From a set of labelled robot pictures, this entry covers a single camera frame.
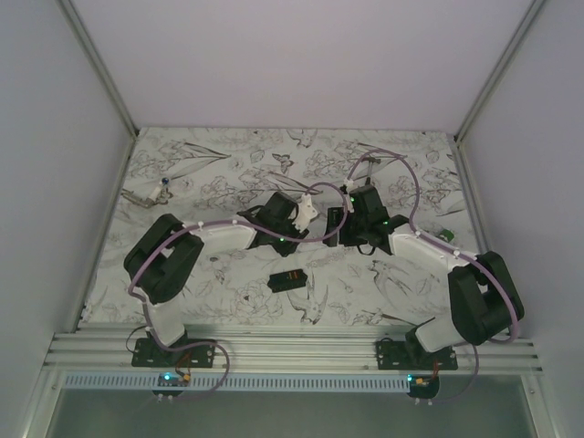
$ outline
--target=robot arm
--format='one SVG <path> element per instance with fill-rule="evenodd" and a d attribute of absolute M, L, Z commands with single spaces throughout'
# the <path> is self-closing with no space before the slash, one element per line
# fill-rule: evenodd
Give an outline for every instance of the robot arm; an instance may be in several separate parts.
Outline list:
<path fill-rule="evenodd" d="M 465 342 L 480 345 L 511 325 L 511 315 L 501 294 L 469 260 L 488 270 L 500 283 L 517 320 L 524 316 L 523 305 L 500 255 L 444 251 L 444 242 L 433 242 L 435 237 L 414 231 L 407 218 L 390 217 L 371 185 L 349 192 L 349 198 L 354 210 L 338 238 L 328 239 L 327 245 L 367 244 L 373 250 L 379 248 L 388 255 L 406 258 L 437 278 L 448 278 L 451 313 L 433 318 L 408 333 L 406 347 L 412 361 L 421 362 L 429 354 Z M 338 224 L 339 214 L 338 208 L 328 210 L 328 229 Z"/>
<path fill-rule="evenodd" d="M 274 193 L 266 205 L 241 212 L 230 220 L 215 221 L 212 227 L 181 235 L 158 254 L 142 273 L 134 292 L 145 306 L 149 323 L 165 347 L 185 334 L 179 294 L 200 256 L 271 245 L 281 256 L 296 251 L 298 242 L 277 238 L 256 229 L 269 230 L 295 239 L 307 234 L 310 220 L 318 212 L 310 195 L 297 203 L 284 193 Z M 184 228 L 172 214 L 161 216 L 124 259 L 124 268 L 134 278 L 146 260 L 169 237 Z"/>

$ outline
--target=floral patterned surface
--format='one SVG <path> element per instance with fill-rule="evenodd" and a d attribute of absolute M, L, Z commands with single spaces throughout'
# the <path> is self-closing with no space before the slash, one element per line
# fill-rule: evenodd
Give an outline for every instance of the floral patterned surface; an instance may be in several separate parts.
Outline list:
<path fill-rule="evenodd" d="M 388 130 L 237 130 L 148 128 L 141 132 L 124 190 L 146 197 L 163 177 L 171 180 L 162 202 L 145 209 L 121 197 L 83 314 L 88 322 L 141 322 L 139 302 L 127 295 L 122 262 L 152 223 L 172 213 L 186 223 L 226 218 L 263 204 L 273 191 L 299 198 L 308 185 L 342 184 L 368 146 L 407 156 L 422 186 L 416 222 L 426 231 L 454 233 L 454 245 L 475 251 L 474 232 L 446 136 Z M 390 215 L 408 215 L 412 178 L 389 155 L 372 169 L 372 182 Z M 354 175 L 362 183 L 367 165 Z M 321 215 L 310 226 L 322 235 L 326 211 L 339 205 L 332 191 L 313 190 Z M 302 268 L 307 287 L 272 294 L 268 276 Z M 185 323 L 242 325 L 419 324 L 448 311 L 445 278 L 377 251 L 304 244 L 286 258 L 271 247 L 199 259 L 181 293 Z"/>

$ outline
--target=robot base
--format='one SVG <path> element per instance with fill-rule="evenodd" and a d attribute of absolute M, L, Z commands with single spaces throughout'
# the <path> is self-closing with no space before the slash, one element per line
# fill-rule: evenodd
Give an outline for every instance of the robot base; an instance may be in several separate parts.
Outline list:
<path fill-rule="evenodd" d="M 432 371 L 436 360 L 440 370 L 458 370 L 456 353 L 451 347 L 440 349 L 434 353 L 426 353 L 423 357 L 413 360 L 406 344 L 406 341 L 389 338 L 375 342 L 378 368 L 380 370 Z"/>
<path fill-rule="evenodd" d="M 189 339 L 183 336 L 172 344 L 172 347 L 177 348 L 200 341 L 215 342 L 212 339 Z M 215 356 L 215 348 L 211 345 L 203 345 L 193 349 L 186 349 L 185 351 L 170 352 L 161 349 L 152 338 L 138 339 L 134 351 L 131 358 L 131 366 L 134 368 L 174 368 L 176 363 L 187 352 L 191 353 L 191 363 L 188 365 L 185 364 L 185 366 L 190 366 L 191 368 L 212 368 Z"/>

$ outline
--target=glass panel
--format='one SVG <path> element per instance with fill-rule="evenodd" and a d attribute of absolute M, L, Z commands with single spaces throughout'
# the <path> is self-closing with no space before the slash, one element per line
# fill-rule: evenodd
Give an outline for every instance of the glass panel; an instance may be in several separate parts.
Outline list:
<path fill-rule="evenodd" d="M 439 397 L 466 377 L 442 377 Z M 146 391 L 63 390 L 55 438 L 358 436 L 524 438 L 536 434 L 519 378 L 481 377 L 456 402 L 414 405 L 404 394 L 218 392 L 156 402 Z"/>

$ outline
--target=white wall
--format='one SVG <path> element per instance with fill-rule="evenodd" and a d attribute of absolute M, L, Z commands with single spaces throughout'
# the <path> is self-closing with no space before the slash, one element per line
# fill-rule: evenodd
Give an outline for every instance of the white wall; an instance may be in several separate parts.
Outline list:
<path fill-rule="evenodd" d="M 75 0 L 143 125 L 455 133 L 531 0 Z"/>
<path fill-rule="evenodd" d="M 0 2 L 0 436 L 83 291 L 129 136 L 52 0 Z"/>
<path fill-rule="evenodd" d="M 548 2 L 467 159 L 574 436 L 584 429 L 584 2 Z"/>

